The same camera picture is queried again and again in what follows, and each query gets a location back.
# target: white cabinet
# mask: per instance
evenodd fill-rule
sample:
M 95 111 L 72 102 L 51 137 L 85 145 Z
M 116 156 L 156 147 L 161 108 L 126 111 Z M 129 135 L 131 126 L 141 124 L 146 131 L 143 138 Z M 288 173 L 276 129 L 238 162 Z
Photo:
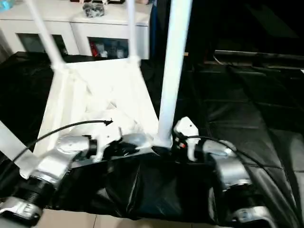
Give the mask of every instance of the white cabinet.
M 79 3 L 69 0 L 34 1 L 62 54 L 127 57 L 126 3 L 110 4 L 104 16 L 87 18 Z M 140 58 L 148 59 L 152 5 L 136 4 L 135 10 L 138 54 Z M 44 51 L 35 22 L 22 0 L 17 0 L 13 8 L 0 13 L 0 29 L 12 53 Z
M 63 53 L 78 55 L 78 47 L 69 22 L 46 21 L 50 34 Z M 0 20 L 0 28 L 12 53 L 18 51 L 43 52 L 38 28 L 32 20 Z

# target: black cable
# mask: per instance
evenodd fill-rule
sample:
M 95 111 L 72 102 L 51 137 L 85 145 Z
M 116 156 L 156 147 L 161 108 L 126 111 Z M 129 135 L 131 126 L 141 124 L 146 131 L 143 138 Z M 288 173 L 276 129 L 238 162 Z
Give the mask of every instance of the black cable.
M 88 121 L 81 121 L 81 122 L 77 122 L 77 123 L 71 123 L 69 125 L 66 125 L 66 126 L 63 126 L 63 127 L 60 127 L 56 130 L 53 130 L 39 138 L 37 138 L 36 140 L 30 142 L 26 148 L 24 148 L 12 161 L 11 163 L 5 168 L 5 170 L 3 171 L 3 173 L 1 174 L 0 176 L 0 181 L 3 179 L 3 177 L 5 176 L 5 174 L 9 171 L 9 169 L 11 168 L 11 166 L 16 162 L 16 160 L 18 160 L 28 149 L 29 147 L 32 147 L 34 146 L 36 143 L 38 143 L 39 141 L 49 137 L 50 135 L 54 134 L 54 133 L 57 133 L 57 132 L 60 132 L 66 128 L 69 128 L 69 127 L 74 127 L 74 126 L 77 126 L 77 125 L 82 125 L 82 124 L 93 124 L 93 123 L 104 123 L 106 125 L 109 125 L 110 123 L 112 123 L 113 121 L 110 120 L 110 121 L 106 121 L 106 120 L 88 120 Z
M 236 152 L 238 152 L 238 153 L 244 155 L 245 157 L 249 158 L 251 161 L 255 162 L 260 168 L 265 169 L 265 168 L 264 168 L 264 165 L 263 165 L 262 163 L 260 163 L 257 159 L 255 159 L 255 158 L 249 156 L 248 154 L 244 153 L 243 151 L 240 151 L 240 150 L 238 150 L 238 149 L 235 150 L 235 149 L 231 148 L 230 146 L 228 146 L 227 144 L 225 144 L 224 142 L 222 142 L 222 141 L 219 140 L 219 139 L 212 138 L 212 137 L 207 137 L 207 136 L 200 136 L 200 135 L 187 136 L 186 138 L 188 138 L 188 139 L 196 139 L 196 138 L 199 138 L 199 139 L 206 139 L 206 140 L 215 141 L 215 142 L 217 142 L 217 143 L 220 143 L 220 144 L 222 144 L 222 145 L 228 147 L 228 148 L 229 148 L 230 150 L 232 150 L 232 151 L 236 151 Z

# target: red object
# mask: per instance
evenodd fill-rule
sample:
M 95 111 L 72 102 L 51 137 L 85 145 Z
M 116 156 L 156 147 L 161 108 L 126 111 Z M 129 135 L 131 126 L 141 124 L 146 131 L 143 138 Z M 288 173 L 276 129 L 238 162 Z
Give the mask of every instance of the red object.
M 94 42 L 90 42 L 90 46 L 91 46 L 91 52 L 92 52 L 92 56 L 96 57 L 99 55 L 99 52 L 96 48 L 96 45 L 94 44 Z

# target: tile floor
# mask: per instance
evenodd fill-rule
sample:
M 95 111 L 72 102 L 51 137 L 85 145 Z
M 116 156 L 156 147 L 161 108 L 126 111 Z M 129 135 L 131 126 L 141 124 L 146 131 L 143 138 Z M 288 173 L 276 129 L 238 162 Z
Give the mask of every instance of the tile floor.
M 45 210 L 37 228 L 219 228 L 208 224 L 168 222 L 155 219 L 133 221 L 84 212 Z

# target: blue object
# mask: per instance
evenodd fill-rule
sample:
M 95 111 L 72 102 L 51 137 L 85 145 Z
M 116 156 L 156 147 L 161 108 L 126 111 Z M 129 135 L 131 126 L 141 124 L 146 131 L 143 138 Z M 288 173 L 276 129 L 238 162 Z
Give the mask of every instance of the blue object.
M 9 10 L 13 7 L 15 0 L 0 0 L 0 12 Z

